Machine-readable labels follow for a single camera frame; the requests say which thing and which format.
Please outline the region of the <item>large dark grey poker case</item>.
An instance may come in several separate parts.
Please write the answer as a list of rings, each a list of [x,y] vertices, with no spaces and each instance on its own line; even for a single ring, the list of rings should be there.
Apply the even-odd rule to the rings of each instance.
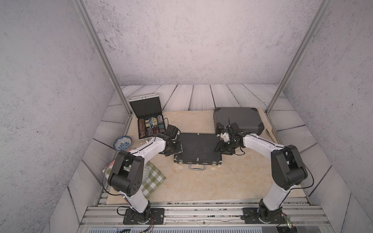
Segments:
[[[221,134],[230,123],[236,123],[243,131],[261,135],[265,129],[264,123],[256,108],[221,107],[214,110],[215,133]]]

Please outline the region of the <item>medium black poker case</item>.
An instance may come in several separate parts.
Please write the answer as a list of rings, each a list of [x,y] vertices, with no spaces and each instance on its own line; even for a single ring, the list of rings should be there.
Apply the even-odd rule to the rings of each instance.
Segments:
[[[215,148],[215,134],[181,133],[182,152],[174,155],[174,163],[189,165],[190,170],[204,171],[207,166],[220,166],[222,155]]]

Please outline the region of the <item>small silver poker case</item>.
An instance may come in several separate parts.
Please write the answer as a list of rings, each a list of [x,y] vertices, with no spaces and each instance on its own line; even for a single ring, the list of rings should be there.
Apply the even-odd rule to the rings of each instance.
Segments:
[[[133,97],[129,104],[138,119],[139,140],[146,140],[166,131],[158,94]]]

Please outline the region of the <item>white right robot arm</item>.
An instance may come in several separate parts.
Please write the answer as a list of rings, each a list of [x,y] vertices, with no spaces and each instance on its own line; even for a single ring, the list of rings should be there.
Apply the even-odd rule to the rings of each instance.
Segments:
[[[217,143],[215,151],[233,155],[237,148],[249,148],[271,161],[274,183],[268,194],[260,200],[254,217],[258,217],[259,221],[265,224],[279,222],[283,201],[308,177],[307,166],[301,159],[297,147],[268,141],[255,133],[243,131],[236,123],[226,127],[217,123],[216,134],[220,137],[220,141]]]

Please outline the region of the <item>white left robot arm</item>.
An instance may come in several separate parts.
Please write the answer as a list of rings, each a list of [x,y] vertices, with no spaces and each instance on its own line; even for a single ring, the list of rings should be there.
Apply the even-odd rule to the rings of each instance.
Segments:
[[[107,180],[114,190],[125,197],[130,206],[127,213],[134,214],[143,221],[150,217],[151,204],[140,190],[144,166],[157,154],[170,156],[181,153],[182,145],[179,137],[180,130],[169,125],[165,132],[157,134],[137,149],[121,153],[114,160]]]

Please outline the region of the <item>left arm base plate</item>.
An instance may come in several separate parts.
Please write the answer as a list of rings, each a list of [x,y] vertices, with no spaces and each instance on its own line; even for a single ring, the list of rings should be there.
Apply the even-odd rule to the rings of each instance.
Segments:
[[[147,208],[143,213],[138,213],[128,208],[124,214],[123,224],[139,225],[152,223],[154,225],[162,225],[164,223],[164,217],[164,208]]]

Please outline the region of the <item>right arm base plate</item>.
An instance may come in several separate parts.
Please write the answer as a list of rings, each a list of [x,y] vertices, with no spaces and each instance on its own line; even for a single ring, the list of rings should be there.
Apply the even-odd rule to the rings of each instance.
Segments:
[[[261,208],[243,208],[243,214],[241,220],[244,220],[246,224],[285,224],[285,216],[282,211],[282,207],[274,211]]]

